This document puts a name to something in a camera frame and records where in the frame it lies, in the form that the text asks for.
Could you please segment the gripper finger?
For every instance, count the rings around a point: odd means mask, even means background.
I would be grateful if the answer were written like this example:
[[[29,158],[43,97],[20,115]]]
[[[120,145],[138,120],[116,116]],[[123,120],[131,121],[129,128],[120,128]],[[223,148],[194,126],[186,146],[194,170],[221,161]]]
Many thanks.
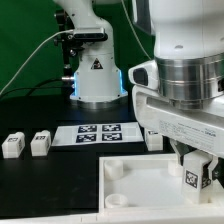
[[[213,181],[217,180],[224,187],[224,159],[214,156],[208,169],[209,177]]]

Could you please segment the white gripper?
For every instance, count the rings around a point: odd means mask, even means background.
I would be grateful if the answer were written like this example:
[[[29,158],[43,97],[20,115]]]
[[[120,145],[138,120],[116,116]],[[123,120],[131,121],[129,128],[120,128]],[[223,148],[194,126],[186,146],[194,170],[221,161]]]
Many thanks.
[[[132,99],[139,124],[171,139],[179,165],[189,152],[187,145],[224,158],[224,95],[204,102],[200,110],[177,109],[155,91],[138,85],[132,89]]]

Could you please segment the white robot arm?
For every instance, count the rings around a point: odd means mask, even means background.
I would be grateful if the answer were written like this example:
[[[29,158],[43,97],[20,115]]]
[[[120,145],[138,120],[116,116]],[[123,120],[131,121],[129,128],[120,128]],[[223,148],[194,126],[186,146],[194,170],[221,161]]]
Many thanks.
[[[112,27],[99,19],[91,0],[54,0],[73,23],[72,39],[93,42],[82,53],[77,82],[84,102],[115,99],[118,72]],[[211,178],[224,186],[224,0],[133,0],[135,22],[154,31],[154,59],[129,69],[139,124],[192,148],[218,157]],[[108,91],[94,84],[106,69],[117,75]]]

